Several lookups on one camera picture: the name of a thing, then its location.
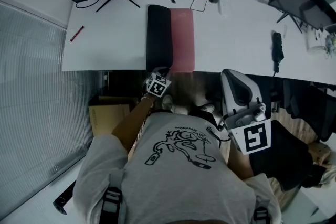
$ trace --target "gray t-shirt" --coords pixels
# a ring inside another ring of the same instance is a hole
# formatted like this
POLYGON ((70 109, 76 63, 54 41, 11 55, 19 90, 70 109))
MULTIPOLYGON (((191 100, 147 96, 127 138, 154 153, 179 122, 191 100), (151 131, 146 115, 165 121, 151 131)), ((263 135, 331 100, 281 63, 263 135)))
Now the gray t-shirt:
POLYGON ((109 174, 123 169, 127 224, 210 219, 253 223, 259 206, 268 209, 271 223, 280 223, 280 208, 266 176, 240 180, 227 167, 213 133, 218 136, 203 119, 154 113, 129 161, 115 136, 95 137, 73 191, 79 214, 86 223, 99 223, 109 174))

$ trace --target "white desk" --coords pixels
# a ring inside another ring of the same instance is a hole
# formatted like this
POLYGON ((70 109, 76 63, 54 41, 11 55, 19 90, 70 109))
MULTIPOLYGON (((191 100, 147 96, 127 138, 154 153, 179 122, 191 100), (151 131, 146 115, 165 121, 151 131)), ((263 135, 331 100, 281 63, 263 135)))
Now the white desk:
MULTIPOLYGON (((96 5, 72 8, 66 36, 63 71, 141 70, 146 63, 147 6, 189 8, 192 0, 112 0, 101 11, 96 5), (76 31, 82 32, 70 42, 76 31)), ((206 0, 195 0, 194 9, 203 9, 206 0)), ((86 6, 94 1, 78 4, 86 6)), ((218 5, 207 3, 205 12, 193 11, 195 71, 221 72, 231 68, 245 74, 273 75, 271 33, 282 35, 285 54, 278 77, 336 84, 336 59, 307 53, 307 35, 302 35, 288 17, 276 24, 281 12, 258 0, 227 0, 226 17, 218 5)), ((320 41, 313 39, 315 46, 320 41)))

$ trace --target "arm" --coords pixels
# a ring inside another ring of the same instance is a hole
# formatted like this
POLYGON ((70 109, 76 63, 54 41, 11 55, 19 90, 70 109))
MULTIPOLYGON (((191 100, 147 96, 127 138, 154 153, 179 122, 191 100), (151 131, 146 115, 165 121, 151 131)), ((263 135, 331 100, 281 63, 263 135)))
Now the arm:
POLYGON ((279 202, 275 197, 271 185, 265 174, 259 174, 255 177, 244 180, 244 183, 253 189, 256 195, 255 208, 264 207, 271 218, 271 224, 281 224, 281 210, 279 202))
POLYGON ((113 171, 122 175, 126 163, 127 152, 118 138, 110 134, 93 138, 73 189, 73 203, 82 223, 99 223, 110 174, 113 171))
POLYGON ((127 152, 131 150, 137 139, 141 126, 154 102, 155 97, 146 94, 146 98, 142 99, 131 113, 114 128, 112 134, 120 140, 127 152))
POLYGON ((227 167, 234 172, 241 180, 253 177, 253 171, 249 155, 241 153, 234 142, 231 141, 230 155, 227 167))

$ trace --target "wrist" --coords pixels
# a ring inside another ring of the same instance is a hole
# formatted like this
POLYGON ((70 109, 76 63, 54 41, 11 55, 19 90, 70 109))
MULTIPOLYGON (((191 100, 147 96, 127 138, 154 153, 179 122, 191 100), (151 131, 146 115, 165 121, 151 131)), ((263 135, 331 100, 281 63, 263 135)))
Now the wrist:
POLYGON ((143 98, 141 98, 141 101, 149 103, 151 105, 151 108, 152 108, 154 106, 155 99, 156 98, 153 95, 147 93, 143 96, 143 98))

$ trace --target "pink mat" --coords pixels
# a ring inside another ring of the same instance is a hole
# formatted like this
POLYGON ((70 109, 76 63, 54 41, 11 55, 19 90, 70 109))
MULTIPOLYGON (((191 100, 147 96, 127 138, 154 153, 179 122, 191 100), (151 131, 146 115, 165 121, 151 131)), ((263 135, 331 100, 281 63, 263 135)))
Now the pink mat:
POLYGON ((195 69, 193 11, 188 8, 171 8, 173 39, 173 73, 190 73, 195 69))

